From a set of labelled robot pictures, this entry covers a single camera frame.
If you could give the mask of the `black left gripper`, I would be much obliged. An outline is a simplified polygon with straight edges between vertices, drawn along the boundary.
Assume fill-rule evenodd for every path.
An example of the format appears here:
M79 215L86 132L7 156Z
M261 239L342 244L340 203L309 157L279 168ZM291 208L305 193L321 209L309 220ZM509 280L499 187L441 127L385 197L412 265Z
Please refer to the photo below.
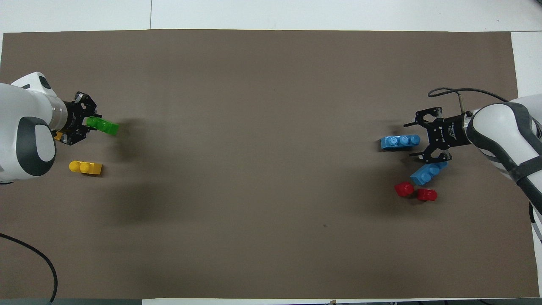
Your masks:
M75 101L64 102L66 106L66 119L57 131L62 133L61 142L72 146L86 139L91 127L82 127L86 117L101 117L97 113L97 105L93 99L83 92L76 92Z

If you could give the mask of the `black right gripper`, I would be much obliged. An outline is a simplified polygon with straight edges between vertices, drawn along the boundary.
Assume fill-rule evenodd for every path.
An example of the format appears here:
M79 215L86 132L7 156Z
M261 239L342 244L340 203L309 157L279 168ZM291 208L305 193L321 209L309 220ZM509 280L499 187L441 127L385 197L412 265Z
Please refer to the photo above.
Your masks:
M433 122L425 119L430 115L436 118ZM428 140L430 146L423 151L409 154L411 158L418 158L424 164L437 164L451 160L451 154L447 149L469 145L469 139L466 136L463 115L441 118L442 108L433 107L418 110L415 113L414 120L404 124L404 127L419 125L428 127Z

